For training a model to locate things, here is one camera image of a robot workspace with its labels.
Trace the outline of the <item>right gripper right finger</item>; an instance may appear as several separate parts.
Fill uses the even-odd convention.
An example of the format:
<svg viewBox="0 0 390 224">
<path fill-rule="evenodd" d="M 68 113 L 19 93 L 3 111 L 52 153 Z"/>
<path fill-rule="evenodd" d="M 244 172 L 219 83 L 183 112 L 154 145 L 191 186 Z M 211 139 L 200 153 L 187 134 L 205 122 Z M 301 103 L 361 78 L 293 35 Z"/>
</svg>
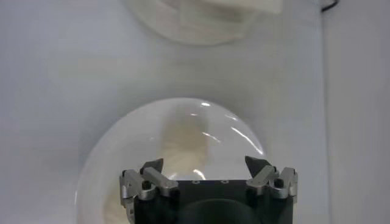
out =
<svg viewBox="0 0 390 224">
<path fill-rule="evenodd" d="M 246 186 L 257 196 L 269 191 L 272 198 L 284 200 L 291 197 L 294 203 L 297 202 L 298 173 L 295 169 L 285 167 L 279 172 L 267 160 L 251 156 L 245 156 L 245 162 L 252 177 L 246 181 Z"/>
</svg>

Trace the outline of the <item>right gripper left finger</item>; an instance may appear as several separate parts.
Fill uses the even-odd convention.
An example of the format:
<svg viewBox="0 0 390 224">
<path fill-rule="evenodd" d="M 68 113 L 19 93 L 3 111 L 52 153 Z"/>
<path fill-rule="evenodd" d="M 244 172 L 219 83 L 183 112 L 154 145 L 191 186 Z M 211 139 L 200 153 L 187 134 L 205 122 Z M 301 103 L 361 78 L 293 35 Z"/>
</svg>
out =
<svg viewBox="0 0 390 224">
<path fill-rule="evenodd" d="M 157 195 L 171 197 L 179 189 L 179 183 L 161 172 L 163 158 L 147 161 L 137 172 L 123 170 L 119 176 L 120 204 L 126 209 L 128 219 L 135 219 L 135 199 L 153 200 Z"/>
</svg>

